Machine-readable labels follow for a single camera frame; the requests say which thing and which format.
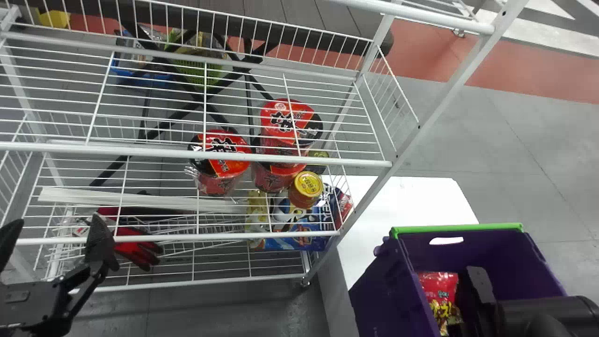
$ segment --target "gold can lid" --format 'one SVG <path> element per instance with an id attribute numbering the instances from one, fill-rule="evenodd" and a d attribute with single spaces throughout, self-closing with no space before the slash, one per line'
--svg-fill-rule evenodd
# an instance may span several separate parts
<path id="1" fill-rule="evenodd" d="M 324 188 L 320 176 L 310 171 L 302 171 L 295 176 L 294 187 L 299 193 L 308 198 L 314 198 L 321 195 Z"/>

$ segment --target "crate handle hole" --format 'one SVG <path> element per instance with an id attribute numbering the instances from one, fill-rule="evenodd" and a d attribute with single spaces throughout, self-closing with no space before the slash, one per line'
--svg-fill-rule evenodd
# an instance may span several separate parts
<path id="1" fill-rule="evenodd" d="M 461 243 L 461 242 L 464 242 L 464 237 L 463 236 L 456 236 L 456 237 L 435 237 L 428 244 L 429 245 L 439 246 L 439 245 L 454 245 L 456 243 Z"/>

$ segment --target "wire rack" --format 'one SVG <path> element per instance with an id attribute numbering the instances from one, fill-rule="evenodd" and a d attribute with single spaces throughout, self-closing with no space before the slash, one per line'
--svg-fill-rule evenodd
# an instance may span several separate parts
<path id="1" fill-rule="evenodd" d="M 133 240 L 116 235 L 119 227 L 143 229 L 152 234 L 143 239 L 164 253 L 150 272 L 121 259 L 105 290 L 302 277 L 318 252 L 260 251 L 248 240 L 339 236 L 340 208 L 323 198 L 315 215 L 328 220 L 319 231 L 277 232 L 284 223 L 272 216 L 273 195 L 259 197 L 265 220 L 246 216 L 256 189 L 251 170 L 227 197 L 206 197 L 186 174 L 189 160 L 324 165 L 323 181 L 347 197 L 351 213 L 346 166 L 390 167 L 419 123 L 385 59 L 388 50 L 370 39 L 150 0 L 6 6 L 7 17 L 21 13 L 24 21 L 0 32 L 0 100 L 7 102 L 0 116 L 6 149 L 0 215 L 3 223 L 25 219 L 17 244 L 34 278 L 53 279 L 80 262 L 86 240 L 77 236 L 80 220 L 107 206 L 118 209 L 109 224 L 117 242 Z M 40 25 L 36 9 L 80 15 L 83 26 Z M 275 99 L 314 110 L 322 135 L 312 148 L 328 157 L 307 157 L 299 148 L 266 154 L 287 149 L 264 141 L 276 138 L 262 124 L 270 117 L 261 115 Z M 306 120 L 290 116 L 299 143 L 297 124 Z M 252 153 L 188 150 L 194 137 L 215 130 L 238 134 Z M 42 198 L 48 191 L 65 198 Z M 67 197 L 76 193 L 86 198 Z M 162 199 L 151 203 L 141 193 Z M 159 219 L 121 216 L 163 201 L 188 207 Z"/>
<path id="2" fill-rule="evenodd" d="M 216 216 L 203 216 L 210 223 L 217 223 Z M 239 225 L 212 225 L 197 227 L 197 216 L 181 216 L 168 221 L 154 223 L 135 221 L 128 225 L 145 228 L 153 234 L 177 233 L 241 233 Z M 64 228 L 55 228 L 68 235 Z M 262 278 L 276 276 L 297 278 L 306 268 L 305 253 L 299 251 L 255 251 L 246 240 L 223 241 L 161 241 L 158 245 L 163 253 L 158 255 L 160 263 L 151 272 L 141 270 L 128 260 L 119 259 L 120 270 L 110 273 L 97 291 L 147 288 L 148 284 L 172 282 L 181 284 L 205 284 L 231 279 Z M 38 251 L 36 268 L 45 266 L 43 279 L 51 280 L 73 269 L 81 262 L 84 252 L 81 243 L 43 245 Z"/>
<path id="3" fill-rule="evenodd" d="M 5 160 L 11 164 L 2 168 L 11 171 L 11 175 L 8 175 L 11 180 L 5 183 L 2 180 L 0 189 L 9 191 L 15 185 L 20 185 L 19 192 L 12 195 L 6 193 L 7 197 L 10 196 L 6 202 L 12 203 L 7 208 L 13 217 L 20 216 L 25 220 L 19 243 L 20 253 L 31 262 L 32 269 L 40 279 L 50 280 L 63 275 L 81 262 L 86 238 L 77 235 L 78 230 L 85 227 L 80 220 L 106 205 L 119 209 L 115 221 L 109 222 L 110 230 L 116 233 L 118 227 L 142 229 L 152 234 L 144 236 L 144 241 L 156 242 L 164 253 L 158 255 L 160 263 L 153 266 L 150 272 L 121 258 L 121 269 L 110 274 L 101 291 L 147 288 L 155 284 L 298 278 L 310 268 L 306 252 L 250 249 L 248 239 L 268 237 L 273 233 L 253 235 L 247 233 L 248 226 L 273 231 L 273 227 L 285 224 L 272 217 L 273 209 L 270 207 L 264 213 L 253 214 L 254 217 L 263 215 L 267 220 L 248 222 L 248 201 L 257 198 L 249 196 L 249 191 L 255 190 L 250 172 L 242 177 L 230 196 L 206 197 L 199 195 L 194 178 L 186 174 L 188 161 L 184 159 L 129 158 L 102 186 L 90 186 L 90 183 L 106 169 L 107 164 L 113 162 L 113 157 L 82 158 L 80 155 L 39 155 L 11 151 L 7 152 Z M 322 177 L 330 186 L 336 186 L 339 191 L 350 195 L 343 170 L 343 166 L 328 166 L 329 174 Z M 88 200 L 84 203 L 39 200 L 44 189 L 57 187 L 87 191 L 89 195 L 94 192 L 114 193 L 120 196 L 120 201 L 116 204 L 107 203 L 101 197 L 94 204 Z M 212 212 L 203 208 L 186 211 L 170 209 L 159 216 L 146 210 L 135 216 L 121 216 L 121 210 L 127 207 L 160 207 L 159 204 L 141 200 L 138 203 L 122 201 L 124 195 L 135 197 L 140 192 L 183 201 L 193 200 L 198 205 L 207 201 L 225 201 L 228 208 Z M 272 205 L 273 200 L 276 200 L 273 195 L 260 198 L 264 198 L 267 205 Z M 331 220 L 322 222 L 322 231 L 312 233 L 313 236 L 336 236 L 339 233 L 332 221 L 333 207 L 328 202 L 325 201 L 327 207 L 322 209 L 326 210 L 326 216 Z"/>

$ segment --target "yellow object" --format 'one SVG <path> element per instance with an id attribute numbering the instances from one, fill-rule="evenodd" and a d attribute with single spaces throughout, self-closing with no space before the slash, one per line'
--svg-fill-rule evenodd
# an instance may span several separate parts
<path id="1" fill-rule="evenodd" d="M 62 11 L 49 11 L 44 14 L 40 14 L 40 11 L 37 11 L 40 18 L 40 23 L 44 26 L 53 26 L 54 28 L 66 28 L 67 23 L 69 22 L 69 20 L 71 20 L 71 13 L 66 13 Z"/>
<path id="2" fill-rule="evenodd" d="M 314 198 L 322 194 L 322 180 L 318 174 L 310 171 L 303 171 L 294 179 L 294 186 L 297 191 L 308 197 Z"/>

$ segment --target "blue container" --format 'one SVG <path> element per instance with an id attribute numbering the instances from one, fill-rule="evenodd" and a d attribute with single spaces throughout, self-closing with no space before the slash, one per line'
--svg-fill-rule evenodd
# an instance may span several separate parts
<path id="1" fill-rule="evenodd" d="M 430 245 L 436 237 L 463 237 L 464 241 Z M 383 243 L 349 290 L 360 336 L 440 337 L 416 272 L 462 272 L 467 266 L 485 268 L 497 300 L 565 296 L 528 233 L 478 230 L 400 234 L 397 240 Z"/>

